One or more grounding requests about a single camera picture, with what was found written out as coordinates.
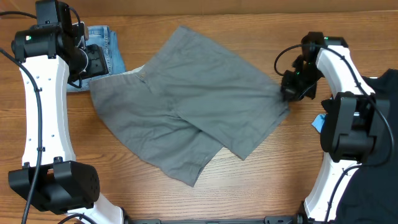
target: light blue fabric piece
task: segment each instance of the light blue fabric piece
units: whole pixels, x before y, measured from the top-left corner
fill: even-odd
[[[67,85],[67,92],[88,91],[90,90],[90,81],[126,72],[126,68],[119,51],[118,37],[116,36],[116,33],[111,31],[108,26],[88,27],[88,33],[90,37],[86,41],[86,45],[96,44],[102,47],[109,73],[82,80],[81,88]]]
[[[318,114],[318,116],[315,118],[315,120],[312,123],[312,126],[319,132],[321,133],[323,124],[325,123],[325,114]]]

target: wooden table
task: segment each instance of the wooden table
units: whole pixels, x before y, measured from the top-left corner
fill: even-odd
[[[117,32],[126,68],[145,64],[172,32],[186,25],[236,52],[272,79],[277,54],[298,44],[308,31],[343,36],[362,75],[375,77],[397,68],[398,12],[259,14],[224,16],[142,16],[83,18],[89,26]],[[0,20],[0,46],[32,19]],[[279,70],[299,50],[281,58]],[[292,103],[289,117],[245,160],[227,149],[206,166],[195,187],[173,180],[140,161],[96,116],[89,93],[68,95],[70,138],[77,161],[95,166],[101,192],[133,218],[263,218],[291,215],[310,193],[322,163],[319,134],[311,126],[330,91],[319,82],[317,97]],[[0,223],[20,223],[25,200],[8,186],[7,173],[21,168],[25,144],[24,86],[18,68],[0,57]],[[61,216],[31,208],[29,223],[56,223]]]

